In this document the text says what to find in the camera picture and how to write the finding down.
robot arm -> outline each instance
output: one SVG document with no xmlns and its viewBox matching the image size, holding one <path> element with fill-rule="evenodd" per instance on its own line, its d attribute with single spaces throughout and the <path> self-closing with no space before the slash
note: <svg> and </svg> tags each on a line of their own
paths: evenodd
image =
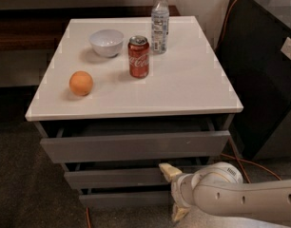
<svg viewBox="0 0 291 228">
<path fill-rule="evenodd" d="M 184 174 L 168 163 L 160 164 L 160 168 L 171 182 L 174 221 L 182 219 L 191 206 L 197 206 L 213 216 L 291 225 L 291 180 L 243 183 L 239 170 L 225 162 L 195 174 Z"/>
</svg>

bottle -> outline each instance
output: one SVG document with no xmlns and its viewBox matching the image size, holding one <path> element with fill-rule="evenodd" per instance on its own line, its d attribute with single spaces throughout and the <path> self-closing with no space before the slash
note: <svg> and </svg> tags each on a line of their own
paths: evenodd
<svg viewBox="0 0 291 228">
<path fill-rule="evenodd" d="M 152 50 L 165 53 L 167 48 L 169 10 L 166 0 L 156 0 L 152 12 Z"/>
</svg>

white bowl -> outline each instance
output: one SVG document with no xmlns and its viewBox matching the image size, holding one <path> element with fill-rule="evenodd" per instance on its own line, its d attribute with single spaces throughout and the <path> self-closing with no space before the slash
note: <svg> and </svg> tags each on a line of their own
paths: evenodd
<svg viewBox="0 0 291 228">
<path fill-rule="evenodd" d="M 123 48 L 124 34 L 115 29 L 103 29 L 90 35 L 89 42 L 99 55 L 114 57 Z"/>
</svg>

dark floor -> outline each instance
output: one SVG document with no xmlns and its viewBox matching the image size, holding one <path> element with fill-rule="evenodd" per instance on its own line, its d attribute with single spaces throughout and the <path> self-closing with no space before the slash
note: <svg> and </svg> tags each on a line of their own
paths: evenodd
<svg viewBox="0 0 291 228">
<path fill-rule="evenodd" d="M 87 227 L 86 208 L 40 146 L 40 134 L 22 118 L 0 118 L 0 227 Z M 291 158 L 261 161 L 283 179 L 291 179 Z M 275 178 L 246 165 L 253 182 Z M 94 228 L 101 227 L 281 227 L 245 218 L 217 218 L 193 209 L 180 223 L 171 222 L 171 207 L 91 210 Z"/>
</svg>

red soda can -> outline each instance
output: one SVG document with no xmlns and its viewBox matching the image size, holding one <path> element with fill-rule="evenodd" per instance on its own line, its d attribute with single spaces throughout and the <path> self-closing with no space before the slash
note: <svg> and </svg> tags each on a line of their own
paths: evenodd
<svg viewBox="0 0 291 228">
<path fill-rule="evenodd" d="M 129 73 L 135 78 L 145 78 L 148 74 L 149 44 L 142 35 L 129 39 L 128 43 Z"/>
</svg>

